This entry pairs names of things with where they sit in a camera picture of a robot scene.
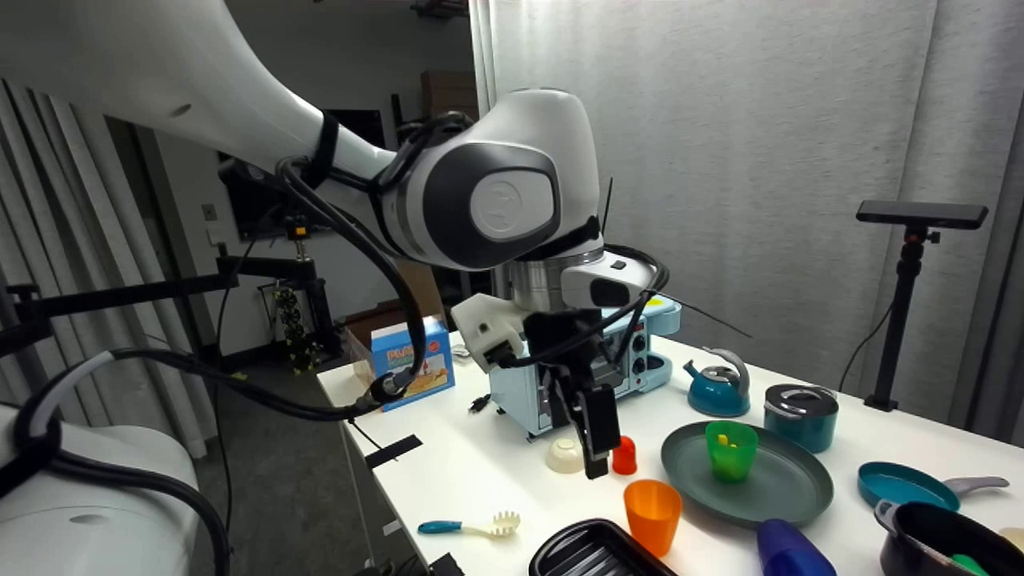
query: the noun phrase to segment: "plastic cup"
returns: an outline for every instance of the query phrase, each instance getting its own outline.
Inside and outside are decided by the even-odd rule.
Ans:
[[[658,480],[636,480],[625,492],[632,535],[652,554],[665,556],[675,540],[681,494]]]
[[[610,470],[614,472],[633,472],[636,470],[636,445],[632,434],[621,434],[618,449],[610,451]]]
[[[741,482],[758,455],[758,433],[741,421],[706,421],[705,424],[709,470],[722,482]]]

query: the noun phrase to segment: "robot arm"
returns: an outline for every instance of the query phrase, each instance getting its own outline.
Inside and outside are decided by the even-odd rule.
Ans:
[[[604,249],[593,129],[582,101],[557,89],[514,92],[441,145],[392,153],[347,129],[324,132],[324,112],[260,64],[225,0],[9,0],[0,75],[265,171],[317,156],[333,138],[333,171],[348,183],[397,176],[376,190],[326,179],[317,196],[395,257],[447,269],[502,264],[513,308],[478,299],[456,311],[483,366],[496,352],[521,355],[528,312],[625,308],[656,281],[641,260]]]

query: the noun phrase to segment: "table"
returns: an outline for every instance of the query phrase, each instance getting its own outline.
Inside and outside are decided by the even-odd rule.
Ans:
[[[579,517],[610,517],[627,526],[621,502],[625,486],[641,477],[665,480],[658,460],[664,439],[678,424],[706,418],[685,398],[688,375],[681,371],[681,361],[693,357],[700,365],[715,361],[715,355],[668,338],[652,338],[652,348],[671,361],[671,379],[652,393],[625,398],[618,408],[621,433],[636,442],[641,470],[633,477],[608,472],[587,480],[582,472],[555,472],[544,468],[544,449],[549,439],[528,442],[525,433],[494,406],[470,414],[466,406],[486,393],[486,375],[470,357],[459,357],[459,385],[452,389],[395,412],[372,412],[357,418],[380,445],[408,434],[422,439],[415,451],[376,468],[377,482],[395,502],[400,521],[411,526],[422,556],[435,561],[452,554],[466,576],[521,576],[528,571],[531,554],[562,525]],[[763,424],[765,387],[797,378],[765,366],[748,366],[748,378],[751,408],[741,421]],[[319,385],[333,402],[348,402],[363,389],[363,378],[354,378],[353,365],[324,371]],[[363,455],[376,451],[363,434],[353,439]],[[836,499],[814,525],[805,525],[805,537],[843,576],[881,571],[876,556],[885,540],[885,530],[859,494],[859,468],[863,460],[898,460],[936,477],[1001,472],[1011,480],[1009,490],[973,492],[959,512],[996,530],[1024,526],[1024,449],[1013,445],[908,412],[876,412],[859,396],[843,393],[836,442],[820,455],[820,460],[833,472]],[[514,540],[415,535],[415,525],[427,517],[470,521],[491,517],[502,509],[517,512],[525,521]],[[690,509],[685,509],[675,546],[664,561],[688,576],[763,571],[751,530],[715,521]]]

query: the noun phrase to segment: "wall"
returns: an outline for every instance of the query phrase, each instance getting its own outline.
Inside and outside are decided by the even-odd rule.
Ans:
[[[408,119],[419,114],[419,74],[459,69],[464,54],[464,18],[432,23],[419,18],[408,0],[234,0],[238,17],[252,51],[265,67],[299,94],[319,109],[380,109],[383,132],[395,138],[392,92],[402,94]],[[190,269],[214,273],[217,243],[228,253],[242,253],[238,240],[228,190],[217,183],[217,161],[210,150],[178,138],[158,135],[166,183],[172,188],[177,216],[182,220]],[[294,257],[294,247],[255,243],[252,257]],[[387,281],[341,240],[313,236],[308,257],[326,278],[333,317],[348,317],[392,298]],[[225,317],[225,352],[241,352],[270,342],[270,317],[260,304],[260,281],[242,281],[230,295]],[[217,312],[222,295],[204,298],[204,311]]]

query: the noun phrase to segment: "curtain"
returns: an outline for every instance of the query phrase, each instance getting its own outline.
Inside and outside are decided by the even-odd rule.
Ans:
[[[681,338],[838,385],[897,289],[898,227],[862,198],[996,209],[1024,89],[1013,0],[473,0],[481,101],[559,87],[590,104],[608,236],[671,269]],[[897,398],[957,418],[992,225],[927,247]],[[866,393],[881,338],[848,389]]]
[[[101,114],[0,83],[0,264],[9,284],[46,298],[163,281],[163,269],[129,188]],[[54,321],[36,352],[48,375],[101,348],[190,348],[172,299]],[[31,379],[2,357],[2,398],[25,398]],[[101,366],[65,412],[86,424],[131,421],[177,434],[194,456],[214,434],[198,378],[118,361]]]
[[[992,216],[957,406],[962,424],[1024,445],[1024,114]]]

